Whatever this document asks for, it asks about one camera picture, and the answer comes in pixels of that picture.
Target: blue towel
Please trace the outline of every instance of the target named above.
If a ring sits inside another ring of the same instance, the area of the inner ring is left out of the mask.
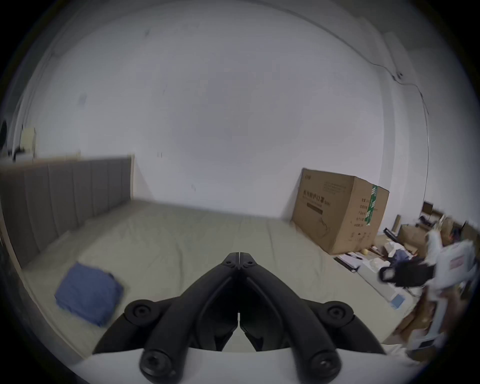
[[[88,322],[104,326],[112,317],[123,287],[100,269],[75,264],[55,293],[57,305]]]

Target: paper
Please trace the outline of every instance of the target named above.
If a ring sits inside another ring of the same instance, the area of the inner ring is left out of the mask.
[[[339,259],[350,265],[352,268],[357,269],[365,260],[364,257],[357,255],[356,253],[343,254],[339,256]]]

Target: electrical wire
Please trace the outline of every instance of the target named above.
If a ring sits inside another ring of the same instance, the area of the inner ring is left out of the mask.
[[[430,139],[429,139],[429,136],[428,136],[428,119],[427,119],[427,115],[430,115],[430,113],[428,112],[428,108],[427,108],[427,104],[425,103],[425,100],[423,98],[423,94],[419,88],[418,85],[416,85],[415,83],[402,83],[401,81],[399,81],[395,75],[392,73],[391,70],[389,70],[387,67],[385,67],[384,65],[381,65],[381,64],[377,64],[377,63],[374,63],[373,61],[371,61],[369,58],[367,58],[363,53],[361,53],[358,49],[356,49],[353,45],[351,45],[349,42],[347,42],[345,39],[341,38],[339,35],[337,35],[335,32],[333,32],[332,30],[328,29],[327,27],[313,21],[312,19],[309,19],[308,17],[306,16],[303,16],[295,11],[291,11],[287,8],[283,8],[281,6],[278,6],[278,5],[274,5],[274,4],[270,4],[268,2],[265,2],[265,1],[261,1],[261,0],[241,0],[241,1],[244,1],[244,2],[248,2],[248,3],[252,3],[252,4],[258,4],[258,5],[262,5],[264,7],[267,7],[267,8],[272,8],[272,9],[275,9],[277,11],[280,11],[280,12],[284,12],[284,13],[287,13],[287,14],[290,14],[292,16],[295,16],[295,17],[298,17],[300,19],[302,19],[303,21],[306,21],[307,23],[313,25],[313,26],[316,26],[317,28],[320,28],[322,29],[323,31],[327,32],[329,35],[333,36],[335,39],[339,40],[340,42],[342,42],[343,44],[345,44],[347,47],[349,47],[351,50],[353,50],[357,55],[359,55],[362,59],[364,59],[367,63],[371,64],[371,65],[374,65],[376,67],[381,67],[383,69],[385,69],[389,75],[392,77],[392,80],[395,81],[396,83],[400,84],[400,85],[404,85],[404,86],[414,86],[418,93],[420,94],[420,98],[421,98],[421,102],[422,102],[422,108],[423,108],[423,115],[425,117],[425,130],[427,132],[427,172],[426,172],[426,177],[425,177],[425,190],[423,192],[423,201],[425,201],[425,195],[427,193],[427,180],[428,180],[428,165],[429,165],[429,158],[430,158]]]

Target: light green bedsheet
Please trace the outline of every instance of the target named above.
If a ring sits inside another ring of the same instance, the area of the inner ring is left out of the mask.
[[[76,261],[111,272],[123,284],[116,319],[133,300],[180,295],[231,252],[250,253],[301,298],[349,304],[379,341],[413,309],[411,297],[393,309],[358,274],[338,264],[291,223],[145,201],[131,201],[63,236],[33,260],[24,275],[47,321],[85,358],[106,328],[60,309],[54,297]],[[244,343],[227,347],[252,350]]]

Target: gray upholstered headboard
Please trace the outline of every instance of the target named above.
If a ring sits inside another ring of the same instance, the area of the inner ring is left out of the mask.
[[[87,219],[130,200],[130,157],[55,161],[1,174],[0,199],[21,267]]]

